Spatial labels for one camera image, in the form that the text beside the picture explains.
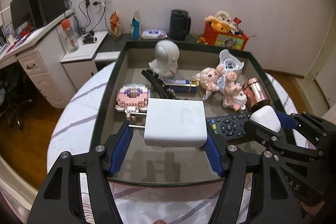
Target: pink toy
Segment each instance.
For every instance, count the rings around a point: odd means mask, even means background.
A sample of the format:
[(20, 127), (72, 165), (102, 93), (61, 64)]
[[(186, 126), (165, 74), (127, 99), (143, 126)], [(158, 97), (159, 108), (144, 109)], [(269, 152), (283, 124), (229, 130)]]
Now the pink toy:
[(118, 91), (115, 109), (125, 112), (127, 119), (132, 121), (134, 117), (131, 116), (131, 112), (147, 112), (150, 97), (150, 90), (143, 84), (124, 85)]
[(230, 107), (235, 111), (244, 110), (247, 101), (245, 93), (242, 92), (240, 84), (235, 83), (237, 74), (228, 72), (224, 75), (225, 86), (223, 93), (223, 107)]
[(218, 65), (217, 68), (205, 68), (200, 73), (193, 76), (193, 79), (199, 81), (199, 85), (204, 88), (205, 95), (203, 101), (208, 100), (212, 92), (222, 91), (220, 85), (217, 84), (218, 80), (223, 76), (223, 67)]

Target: marble table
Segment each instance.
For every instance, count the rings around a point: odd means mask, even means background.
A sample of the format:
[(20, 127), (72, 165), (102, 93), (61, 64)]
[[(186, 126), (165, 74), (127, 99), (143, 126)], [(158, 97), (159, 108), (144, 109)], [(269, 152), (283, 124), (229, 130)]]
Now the marble table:
[[(62, 151), (69, 151), (72, 155), (89, 151), (95, 119), (114, 65), (115, 62), (95, 74), (64, 109), (50, 140), (47, 154), (48, 172)], [(297, 113), (292, 99), (283, 87), (273, 77), (267, 76), (286, 113)], [(295, 130), (294, 137), (297, 145), (307, 147), (306, 139)], [(110, 182), (110, 187), (125, 224), (149, 224), (158, 219), (171, 224), (201, 224), (209, 221), (222, 183), (220, 181), (197, 186), (156, 188)], [(246, 219), (250, 187), (251, 174), (247, 174), (237, 223)], [(86, 221), (94, 223), (85, 174), (81, 174), (81, 192)]]

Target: blue gripper pad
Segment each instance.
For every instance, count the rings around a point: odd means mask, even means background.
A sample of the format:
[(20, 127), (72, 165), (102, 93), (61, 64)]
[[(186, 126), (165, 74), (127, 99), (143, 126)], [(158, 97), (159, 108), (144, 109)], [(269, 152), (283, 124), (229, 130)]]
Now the blue gripper pad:
[(287, 129), (297, 129), (298, 128), (299, 124), (294, 119), (293, 116), (287, 115), (281, 112), (277, 112), (277, 111), (275, 111), (275, 113), (280, 121), (281, 127), (287, 128)]
[(133, 138), (133, 128), (126, 126), (124, 133), (122, 134), (117, 144), (117, 147), (115, 148), (112, 154), (112, 162), (110, 168), (110, 174), (112, 176), (114, 176), (115, 173), (120, 171), (132, 138)]
[(215, 143), (213, 142), (209, 134), (208, 134), (208, 140), (203, 145), (203, 147), (205, 153), (207, 154), (213, 172), (216, 172), (219, 177), (222, 177), (224, 174), (224, 170), (221, 164), (221, 155), (218, 152), (218, 149), (215, 146)]

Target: copper jar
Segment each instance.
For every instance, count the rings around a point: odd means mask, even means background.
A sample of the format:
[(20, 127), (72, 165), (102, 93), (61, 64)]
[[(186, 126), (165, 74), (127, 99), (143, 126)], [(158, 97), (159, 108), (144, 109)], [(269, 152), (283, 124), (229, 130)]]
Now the copper jar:
[(256, 111), (265, 105), (270, 105), (267, 92), (258, 78), (251, 78), (243, 84), (243, 91), (247, 96), (247, 108)]

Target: wooden floor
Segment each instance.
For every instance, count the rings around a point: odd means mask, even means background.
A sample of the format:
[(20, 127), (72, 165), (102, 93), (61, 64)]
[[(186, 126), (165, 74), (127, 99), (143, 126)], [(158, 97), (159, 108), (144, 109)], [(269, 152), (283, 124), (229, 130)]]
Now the wooden floor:
[[(298, 112), (307, 111), (292, 79), (277, 74), (272, 76), (290, 95)], [(27, 104), (24, 108), (22, 131), (17, 126), (9, 128), (7, 116), (0, 118), (0, 154), (21, 177), (39, 189), (47, 174), (50, 137), (62, 110), (53, 108), (36, 88), (32, 97), (36, 104)]]

